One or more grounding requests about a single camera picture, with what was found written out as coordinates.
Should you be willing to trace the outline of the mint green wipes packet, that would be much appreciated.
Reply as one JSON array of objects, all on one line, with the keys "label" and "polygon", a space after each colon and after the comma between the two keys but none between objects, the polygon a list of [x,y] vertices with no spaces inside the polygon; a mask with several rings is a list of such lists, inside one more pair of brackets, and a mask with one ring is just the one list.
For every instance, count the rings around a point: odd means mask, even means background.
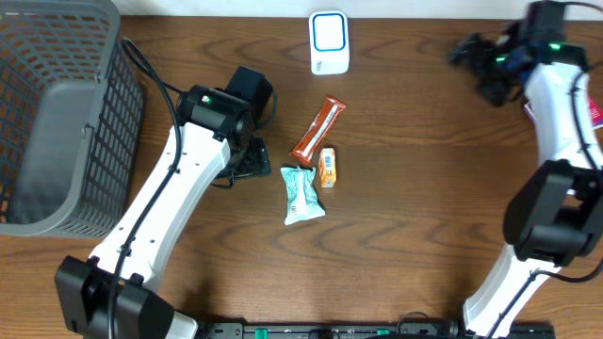
[{"label": "mint green wipes packet", "polygon": [[287,194],[286,226],[326,215],[313,185],[315,169],[281,168],[281,174]]}]

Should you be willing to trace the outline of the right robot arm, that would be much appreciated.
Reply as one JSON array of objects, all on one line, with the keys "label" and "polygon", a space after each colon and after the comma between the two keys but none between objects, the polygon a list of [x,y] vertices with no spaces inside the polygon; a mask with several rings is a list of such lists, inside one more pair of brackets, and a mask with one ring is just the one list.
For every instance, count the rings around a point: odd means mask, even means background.
[{"label": "right robot arm", "polygon": [[584,48],[567,43],[568,1],[534,1],[524,18],[498,40],[474,33],[450,53],[450,64],[467,68],[482,97],[494,106],[525,97],[533,114],[538,168],[509,202],[503,218],[505,244],[478,291],[463,304],[450,337],[508,338],[512,325],[549,278],[586,283],[561,274],[589,255],[602,237],[602,150],[593,129]]}]

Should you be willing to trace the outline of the small orange carton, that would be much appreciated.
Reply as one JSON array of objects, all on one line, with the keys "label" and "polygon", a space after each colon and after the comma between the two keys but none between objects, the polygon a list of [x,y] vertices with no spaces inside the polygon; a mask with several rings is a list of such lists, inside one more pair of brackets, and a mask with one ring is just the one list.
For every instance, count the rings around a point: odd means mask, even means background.
[{"label": "small orange carton", "polygon": [[320,185],[332,188],[337,180],[334,148],[323,148],[319,154]]}]

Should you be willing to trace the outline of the orange snack bar wrapper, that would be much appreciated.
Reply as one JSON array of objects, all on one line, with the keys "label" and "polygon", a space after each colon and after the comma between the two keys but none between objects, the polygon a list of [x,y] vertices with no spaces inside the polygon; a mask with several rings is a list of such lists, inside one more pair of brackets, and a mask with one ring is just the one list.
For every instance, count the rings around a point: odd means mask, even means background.
[{"label": "orange snack bar wrapper", "polygon": [[326,137],[340,113],[346,108],[345,103],[327,95],[306,133],[289,154],[304,166],[310,166],[317,146]]}]

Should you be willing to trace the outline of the purple pink floral pack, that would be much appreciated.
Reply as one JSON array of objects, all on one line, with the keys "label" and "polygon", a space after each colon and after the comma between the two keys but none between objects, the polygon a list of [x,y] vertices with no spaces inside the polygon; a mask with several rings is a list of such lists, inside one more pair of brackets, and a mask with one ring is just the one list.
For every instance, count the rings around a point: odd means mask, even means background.
[{"label": "purple pink floral pack", "polygon": [[[596,101],[593,100],[591,97],[588,97],[588,103],[589,103],[589,109],[590,109],[590,115],[591,115],[593,129],[594,130],[599,129],[603,125],[602,109],[597,105]],[[536,123],[536,118],[532,111],[530,102],[527,102],[524,104],[523,110],[527,114],[527,116],[530,118],[530,120],[533,123]]]}]

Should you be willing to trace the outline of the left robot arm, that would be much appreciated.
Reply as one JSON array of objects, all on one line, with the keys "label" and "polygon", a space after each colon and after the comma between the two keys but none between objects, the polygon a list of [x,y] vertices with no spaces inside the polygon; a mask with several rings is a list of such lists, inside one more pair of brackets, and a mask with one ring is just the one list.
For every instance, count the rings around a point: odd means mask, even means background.
[{"label": "left robot arm", "polygon": [[215,180],[270,174],[255,131],[272,84],[240,66],[228,85],[196,85],[180,94],[176,124],[130,207],[90,257],[66,257],[55,283],[66,328],[84,338],[198,338],[203,324],[157,291],[181,232]]}]

